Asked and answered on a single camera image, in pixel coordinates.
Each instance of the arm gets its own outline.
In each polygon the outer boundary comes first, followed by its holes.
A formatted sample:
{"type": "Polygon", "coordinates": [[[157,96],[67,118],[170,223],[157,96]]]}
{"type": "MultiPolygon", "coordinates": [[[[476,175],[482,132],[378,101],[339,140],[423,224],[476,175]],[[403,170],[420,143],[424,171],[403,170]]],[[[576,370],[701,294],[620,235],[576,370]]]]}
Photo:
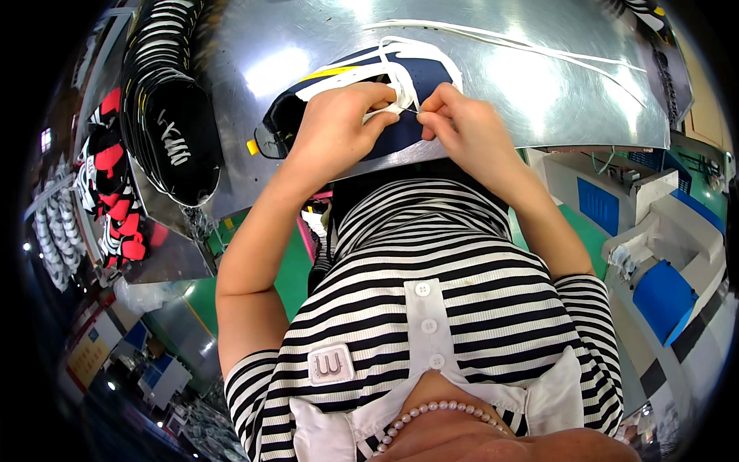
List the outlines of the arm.
{"type": "Polygon", "coordinates": [[[521,160],[490,103],[472,100],[451,84],[441,84],[421,109],[418,121],[423,124],[423,139],[438,136],[462,170],[516,211],[528,247],[546,262],[552,280],[595,274],[582,241],[521,160]]]}
{"type": "Polygon", "coordinates": [[[290,155],[278,168],[228,246],[218,273],[218,354],[224,376],[242,358],[279,349],[288,322],[273,286],[303,203],[370,152],[398,116],[387,106],[395,91],[359,83],[323,92],[308,103],[290,155]]]}

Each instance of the hand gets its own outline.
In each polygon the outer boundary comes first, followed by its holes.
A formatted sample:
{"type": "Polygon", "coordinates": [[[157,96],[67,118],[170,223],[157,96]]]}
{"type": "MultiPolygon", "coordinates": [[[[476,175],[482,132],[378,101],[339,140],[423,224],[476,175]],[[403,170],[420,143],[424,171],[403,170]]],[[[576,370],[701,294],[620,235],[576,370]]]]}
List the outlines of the hand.
{"type": "Polygon", "coordinates": [[[462,170],[507,204],[513,205],[521,195],[517,193],[525,188],[541,185],[516,152],[489,102],[467,98],[443,83],[420,108],[421,137],[429,141],[439,137],[447,155],[462,170]]]}
{"type": "Polygon", "coordinates": [[[300,130],[282,164],[290,181],[306,183],[312,192],[370,153],[386,126],[398,121],[391,112],[373,115],[370,110],[395,101],[395,90],[386,84],[359,82],[319,93],[308,102],[300,130]]]}

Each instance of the pearl necklace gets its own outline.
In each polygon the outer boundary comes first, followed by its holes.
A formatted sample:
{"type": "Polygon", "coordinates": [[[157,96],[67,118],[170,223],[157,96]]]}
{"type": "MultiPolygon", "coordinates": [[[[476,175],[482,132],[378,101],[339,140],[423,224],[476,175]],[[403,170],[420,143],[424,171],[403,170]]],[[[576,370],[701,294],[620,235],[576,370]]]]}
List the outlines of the pearl necklace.
{"type": "Polygon", "coordinates": [[[490,416],[490,414],[485,414],[482,409],[475,409],[474,406],[469,406],[464,403],[458,404],[455,400],[451,400],[449,402],[439,401],[438,403],[436,401],[431,401],[428,404],[421,404],[419,407],[414,407],[407,414],[403,414],[399,421],[396,421],[392,425],[392,427],[387,429],[387,433],[385,433],[380,439],[377,450],[372,453],[372,456],[377,457],[383,452],[387,451],[387,447],[392,443],[392,439],[398,436],[398,430],[405,427],[405,425],[414,417],[418,417],[421,414],[426,414],[428,411],[435,411],[437,409],[449,409],[467,412],[468,414],[472,414],[475,417],[478,417],[481,421],[486,422],[487,424],[497,428],[505,435],[508,434],[508,432],[506,432],[502,425],[496,423],[496,421],[490,416]]]}

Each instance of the stack of black shoes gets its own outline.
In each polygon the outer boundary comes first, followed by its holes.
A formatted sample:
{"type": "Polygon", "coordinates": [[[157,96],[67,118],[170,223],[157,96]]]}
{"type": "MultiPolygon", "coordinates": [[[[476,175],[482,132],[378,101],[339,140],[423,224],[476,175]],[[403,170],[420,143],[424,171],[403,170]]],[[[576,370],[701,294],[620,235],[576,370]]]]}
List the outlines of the stack of black shoes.
{"type": "Polygon", "coordinates": [[[208,96],[190,72],[201,0],[153,0],[128,40],[121,74],[123,141],[152,185],[185,207],[210,199],[222,162],[208,96]]]}

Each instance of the white button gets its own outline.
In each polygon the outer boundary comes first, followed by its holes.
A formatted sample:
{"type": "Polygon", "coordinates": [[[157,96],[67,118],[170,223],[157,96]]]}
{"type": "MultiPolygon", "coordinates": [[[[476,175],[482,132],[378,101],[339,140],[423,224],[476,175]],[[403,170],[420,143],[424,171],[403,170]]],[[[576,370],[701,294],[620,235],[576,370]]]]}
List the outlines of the white button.
{"type": "Polygon", "coordinates": [[[429,358],[429,366],[432,367],[432,369],[441,369],[444,367],[444,362],[446,360],[442,355],[439,353],[434,353],[431,355],[431,358],[429,358]]]}
{"type": "Polygon", "coordinates": [[[433,319],[424,319],[420,324],[420,329],[425,333],[436,332],[436,321],[433,319]]]}
{"type": "Polygon", "coordinates": [[[425,282],[419,282],[416,284],[416,295],[427,296],[431,293],[431,286],[425,282]]]}

